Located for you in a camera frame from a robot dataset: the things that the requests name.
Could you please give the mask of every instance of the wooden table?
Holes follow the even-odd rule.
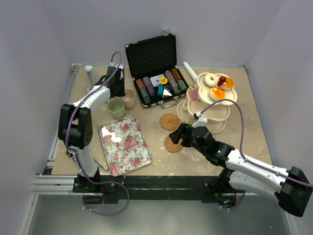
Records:
[[[96,68],[100,74],[105,74],[106,68]],[[179,68],[188,85],[194,84],[194,81],[189,76],[184,68]],[[242,108],[245,118],[245,138],[244,138],[244,153],[259,159],[265,163],[271,164],[271,159],[268,152],[268,147],[260,123],[259,115],[255,106],[252,91],[245,68],[194,68],[197,74],[202,72],[224,73],[230,76],[235,82],[235,89],[238,94],[237,103]],[[134,89],[133,80],[128,68],[125,69],[125,88]],[[85,73],[84,68],[80,68],[71,103],[81,99],[86,94]],[[176,114],[176,106],[167,109],[162,109],[159,105],[153,108],[144,109],[139,101],[132,110],[127,110],[126,115],[135,115],[139,121],[142,133],[146,139],[148,148],[152,153],[152,163],[128,172],[127,175],[186,175],[186,176],[212,176],[218,175],[222,170],[221,167],[216,167],[210,164],[203,155],[193,148],[183,148],[178,153],[169,153],[164,148],[164,139],[168,136],[169,131],[161,128],[159,119],[163,114]],[[230,107],[230,116],[227,119],[225,129],[214,134],[216,140],[228,143],[235,148],[239,148],[241,135],[241,120],[237,108],[232,105]],[[103,166],[100,167],[102,175],[109,174],[107,164],[104,158],[104,153],[97,128],[113,118],[107,111],[107,104],[92,115],[93,121],[93,138],[91,148],[94,158]],[[56,159],[54,162],[52,174],[57,175],[76,175],[78,166],[74,160],[65,154],[65,146],[61,141],[57,150]]]

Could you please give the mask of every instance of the cup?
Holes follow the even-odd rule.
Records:
[[[119,119],[125,116],[125,105],[120,99],[113,99],[108,102],[108,110],[114,119]]]
[[[126,109],[133,109],[136,106],[136,92],[132,89],[125,89],[125,96],[121,97]]]

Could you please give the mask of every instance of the floral placemat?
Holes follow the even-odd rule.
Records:
[[[109,171],[118,176],[151,163],[151,152],[135,116],[127,116],[99,127]]]

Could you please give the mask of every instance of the brown round coaster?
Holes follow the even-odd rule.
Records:
[[[174,131],[179,127],[179,124],[179,117],[175,114],[164,114],[160,118],[161,127],[167,131]]]
[[[164,140],[164,146],[167,151],[171,153],[177,153],[181,151],[182,145],[180,144],[182,139],[179,140],[178,144],[174,144],[169,136],[167,136]]]

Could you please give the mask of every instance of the poker chip set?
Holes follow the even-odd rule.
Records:
[[[177,68],[175,34],[127,44],[125,51],[143,107],[185,96],[188,84]],[[164,90],[171,95],[164,95]]]

